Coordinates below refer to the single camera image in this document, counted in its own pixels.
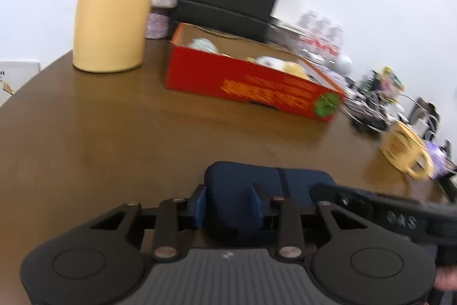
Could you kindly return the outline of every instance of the hand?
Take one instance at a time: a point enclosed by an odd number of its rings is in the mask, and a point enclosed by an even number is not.
[[[438,268],[435,288],[441,291],[457,291],[457,267]]]

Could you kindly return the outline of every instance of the yellow thermos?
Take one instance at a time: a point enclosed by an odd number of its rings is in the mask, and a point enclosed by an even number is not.
[[[78,0],[73,65],[107,73],[141,65],[151,0]]]

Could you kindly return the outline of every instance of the light green object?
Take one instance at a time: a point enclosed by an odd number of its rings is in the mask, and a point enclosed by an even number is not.
[[[314,102],[314,112],[320,118],[332,115],[340,106],[340,97],[335,93],[324,93]]]
[[[192,42],[189,43],[188,47],[199,51],[219,53],[216,46],[209,39],[206,38],[194,38]]]

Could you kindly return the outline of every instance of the brown wooden table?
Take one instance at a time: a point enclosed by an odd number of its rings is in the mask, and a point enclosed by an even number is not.
[[[325,170],[337,183],[442,201],[410,183],[339,115],[320,123],[256,105],[168,91],[169,46],[142,67],[83,73],[63,56],[0,110],[0,304],[29,304],[19,265],[33,247],[124,202],[190,196],[218,160]]]

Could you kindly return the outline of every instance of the mug handle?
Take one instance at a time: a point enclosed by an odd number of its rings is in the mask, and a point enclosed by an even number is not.
[[[431,157],[423,147],[420,148],[419,156],[424,158],[424,160],[426,161],[426,164],[422,171],[414,171],[410,166],[406,167],[406,173],[415,180],[427,178],[433,170],[433,162],[431,160]]]

